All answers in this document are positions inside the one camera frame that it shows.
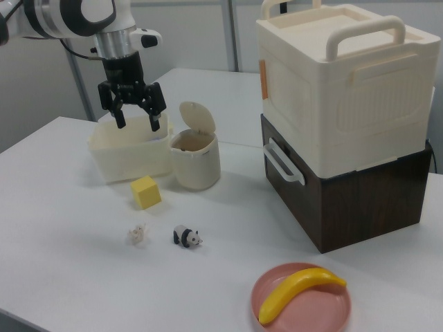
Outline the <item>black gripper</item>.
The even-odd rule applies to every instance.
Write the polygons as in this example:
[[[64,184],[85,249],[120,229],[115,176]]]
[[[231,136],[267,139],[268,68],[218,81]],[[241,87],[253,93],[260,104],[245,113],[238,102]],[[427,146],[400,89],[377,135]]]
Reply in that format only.
[[[152,131],[158,131],[165,99],[158,82],[144,83],[139,52],[118,59],[104,59],[102,64],[107,80],[98,85],[100,103],[102,109],[114,117],[117,127],[122,129],[126,125],[123,103],[137,104],[148,114]]]

